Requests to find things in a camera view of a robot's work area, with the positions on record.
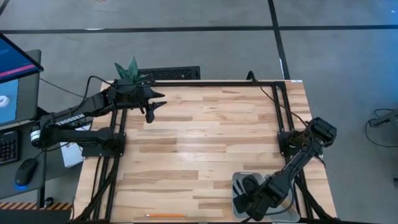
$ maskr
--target computer monitor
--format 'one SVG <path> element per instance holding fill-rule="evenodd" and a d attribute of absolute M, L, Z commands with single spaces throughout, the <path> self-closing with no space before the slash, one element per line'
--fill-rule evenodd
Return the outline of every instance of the computer monitor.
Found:
<path fill-rule="evenodd" d="M 43 67 L 0 34 L 0 83 L 42 72 Z"/>

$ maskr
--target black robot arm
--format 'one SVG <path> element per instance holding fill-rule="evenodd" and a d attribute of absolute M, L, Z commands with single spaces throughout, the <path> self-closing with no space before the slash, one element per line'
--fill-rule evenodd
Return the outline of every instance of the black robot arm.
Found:
<path fill-rule="evenodd" d="M 245 193 L 233 199 L 237 211 L 246 212 L 256 221 L 262 220 L 269 207 L 276 208 L 285 200 L 295 176 L 323 147 L 332 145 L 335 138 L 336 128 L 321 118 L 311 120 L 303 131 L 292 132 L 287 147 L 298 146 L 298 153 L 261 185 L 253 175 L 245 177 L 242 181 Z"/>
<path fill-rule="evenodd" d="M 100 146 L 103 149 L 114 149 L 121 144 L 120 134 L 114 134 L 110 128 L 98 131 L 75 131 L 87 117 L 99 117 L 111 111 L 123 109 L 146 112 L 146 121 L 153 122 L 154 110 L 166 102 L 149 103 L 150 99 L 164 95 L 150 88 L 150 84 L 133 84 L 130 80 L 115 80 L 105 90 L 83 100 L 79 105 L 42 116 L 32 128 L 30 139 L 33 146 L 47 148 L 58 142 L 76 142 L 80 146 Z"/>

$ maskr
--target wood grain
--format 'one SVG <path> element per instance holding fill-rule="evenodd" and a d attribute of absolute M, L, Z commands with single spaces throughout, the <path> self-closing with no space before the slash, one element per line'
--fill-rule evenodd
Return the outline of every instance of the wood grain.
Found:
<path fill-rule="evenodd" d="M 292 111 L 310 120 L 303 83 L 286 81 L 286 85 Z M 272 96 L 271 88 L 263 89 Z M 154 90 L 165 94 L 162 100 L 168 102 L 155 112 L 152 124 L 145 123 L 139 110 L 127 114 L 127 146 L 120 160 L 111 221 L 236 222 L 231 211 L 232 175 L 241 171 L 272 174 L 285 164 L 276 138 L 274 103 L 258 87 Z M 293 119 L 296 128 L 303 128 Z M 109 121 L 110 115 L 96 118 L 93 128 L 109 126 Z M 83 163 L 76 216 L 90 201 L 96 161 L 89 158 Z M 313 196 L 335 216 L 323 165 L 312 160 L 305 174 Z"/>

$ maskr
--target concrete floor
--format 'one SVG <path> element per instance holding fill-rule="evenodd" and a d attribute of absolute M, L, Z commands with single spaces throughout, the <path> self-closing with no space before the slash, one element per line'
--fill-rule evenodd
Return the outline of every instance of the concrete floor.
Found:
<path fill-rule="evenodd" d="M 270 26 L 260 0 L 11 0 L 0 16 L 4 29 L 86 29 L 174 26 Z M 398 2 L 378 0 L 275 0 L 280 26 L 398 24 Z M 282 31 L 291 79 L 301 79 L 312 115 L 334 124 L 338 137 L 325 149 L 326 171 L 342 220 L 397 223 L 398 150 L 371 144 L 364 125 L 377 108 L 398 105 L 398 30 Z M 281 79 L 273 31 L 122 34 L 13 34 L 24 50 L 42 50 L 41 77 L 83 94 L 86 79 L 117 77 L 113 62 L 139 68 L 199 65 L 202 79 Z M 89 93 L 99 90 L 93 83 Z M 62 110 L 80 101 L 45 83 L 39 105 Z M 398 145 L 388 125 L 369 130 L 377 142 Z M 47 182 L 47 195 L 72 201 L 79 169 Z M 35 192 L 5 201 L 35 201 Z"/>

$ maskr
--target artificial plant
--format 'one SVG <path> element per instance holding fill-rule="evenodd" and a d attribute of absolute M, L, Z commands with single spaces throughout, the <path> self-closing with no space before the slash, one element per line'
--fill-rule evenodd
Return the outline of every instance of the artificial plant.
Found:
<path fill-rule="evenodd" d="M 138 75 L 138 66 L 135 57 L 132 58 L 132 61 L 127 70 L 116 62 L 114 63 L 114 66 L 116 67 L 116 70 L 118 71 L 121 78 L 130 79 L 133 83 L 144 81 L 146 79 L 146 76 L 148 76 L 148 75 Z"/>

